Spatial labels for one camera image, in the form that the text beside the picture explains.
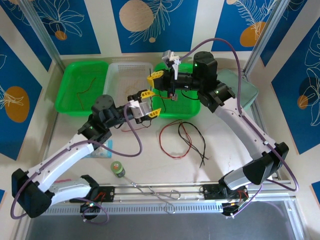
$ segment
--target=purple cable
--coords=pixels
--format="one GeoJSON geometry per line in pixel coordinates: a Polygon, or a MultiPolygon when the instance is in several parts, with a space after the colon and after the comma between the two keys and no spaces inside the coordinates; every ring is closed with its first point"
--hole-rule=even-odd
{"type": "Polygon", "coordinates": [[[101,206],[100,204],[94,202],[94,201],[91,201],[91,200],[88,200],[88,199],[85,199],[85,198],[82,198],[82,197],[77,197],[76,199],[80,200],[80,201],[84,201],[84,202],[87,202],[87,203],[91,203],[91,204],[94,204],[95,206],[97,206],[98,208],[100,208],[106,215],[106,220],[105,221],[102,221],[102,222],[93,222],[93,221],[90,221],[90,220],[87,220],[85,218],[85,213],[87,210],[89,210],[89,208],[87,208],[83,213],[82,213],[82,219],[85,223],[88,223],[88,224],[93,224],[93,225],[104,225],[106,223],[109,222],[109,214],[107,212],[107,210],[101,206]]]}
{"type": "MultiPolygon", "coordinates": [[[[130,120],[128,118],[128,115],[127,115],[127,109],[128,109],[128,106],[129,106],[129,103],[127,103],[125,106],[124,106],[124,118],[125,118],[125,121],[127,122],[128,126],[130,127],[130,129],[132,130],[136,140],[138,141],[139,143],[139,152],[138,153],[135,153],[135,154],[125,154],[125,153],[121,153],[121,152],[117,152],[117,151],[114,151],[110,148],[108,148],[107,146],[103,145],[102,143],[100,142],[97,142],[97,141],[93,141],[93,140],[85,140],[85,141],[79,141],[79,142],[76,142],[74,144],[72,144],[69,149],[64,149],[62,150],[61,152],[59,152],[57,155],[55,155],[54,157],[52,157],[49,161],[47,161],[45,164],[43,164],[40,168],[39,168],[39,174],[47,167],[49,166],[50,164],[52,164],[55,160],[57,160],[58,158],[60,158],[63,154],[67,153],[68,151],[70,151],[71,149],[75,148],[75,147],[78,147],[80,145],[84,145],[84,144],[95,144],[95,145],[98,145],[99,147],[101,148],[104,148],[116,155],[119,155],[119,156],[122,156],[122,157],[136,157],[138,155],[141,154],[142,152],[142,143],[141,143],[141,140],[137,134],[137,132],[135,131],[134,127],[132,126],[132,124],[130,123],[130,120]]],[[[13,202],[12,202],[12,205],[11,205],[11,210],[10,210],[10,215],[11,215],[11,218],[12,219],[15,219],[15,220],[18,220],[18,219],[21,219],[23,218],[24,216],[27,215],[27,213],[24,213],[20,216],[16,216],[15,215],[15,207],[16,207],[16,204],[17,204],[17,201],[20,197],[20,194],[23,192],[23,190],[25,190],[25,188],[27,187],[27,185],[38,175],[37,172],[35,172],[33,175],[31,175],[31,177],[25,181],[25,183],[22,185],[22,187],[18,190],[18,192],[16,193],[14,199],[13,199],[13,202]]]]}
{"type": "MultiPolygon", "coordinates": [[[[197,50],[200,46],[202,46],[203,44],[206,44],[208,42],[211,42],[211,41],[223,42],[223,43],[227,44],[230,47],[230,49],[231,49],[231,51],[232,51],[232,53],[233,53],[233,55],[235,57],[236,65],[237,65],[237,68],[238,68],[238,93],[237,93],[237,102],[236,102],[237,103],[237,108],[239,109],[239,113],[242,116],[242,118],[245,120],[245,122],[261,138],[261,140],[263,142],[265,142],[266,139],[264,138],[264,136],[258,131],[258,129],[256,129],[256,127],[249,121],[249,119],[245,115],[243,115],[243,111],[242,111],[241,104],[240,104],[240,97],[241,97],[241,67],[240,67],[240,61],[239,61],[239,58],[238,58],[236,50],[234,49],[234,47],[228,41],[226,41],[226,40],[224,40],[222,38],[215,38],[215,37],[214,38],[209,38],[209,39],[204,40],[203,42],[199,43],[197,46],[195,46],[189,53],[187,53],[182,58],[180,58],[180,60],[182,61],[183,59],[187,58],[195,50],[197,50]]],[[[285,160],[282,158],[282,156],[280,156],[280,154],[269,143],[267,144],[267,146],[270,148],[270,150],[276,155],[276,157],[282,162],[284,167],[287,169],[287,171],[289,172],[290,176],[292,177],[292,180],[294,182],[295,187],[291,188],[291,187],[288,187],[288,186],[286,186],[286,185],[284,185],[282,183],[279,183],[277,181],[274,181],[274,180],[267,179],[267,181],[272,182],[274,184],[278,184],[279,186],[281,186],[281,187],[283,187],[285,189],[288,189],[290,191],[297,192],[299,190],[299,184],[298,184],[296,176],[294,175],[294,173],[292,172],[292,170],[290,169],[288,164],[285,162],[285,160]]]]}
{"type": "Polygon", "coordinates": [[[237,216],[239,213],[241,213],[243,211],[243,209],[245,209],[246,207],[248,207],[248,205],[255,199],[255,197],[261,192],[262,190],[262,184],[259,188],[259,190],[253,195],[252,198],[250,198],[250,200],[247,202],[246,205],[244,205],[239,211],[237,211],[235,214],[233,214],[232,216],[227,216],[227,218],[234,218],[235,216],[237,216]]]}

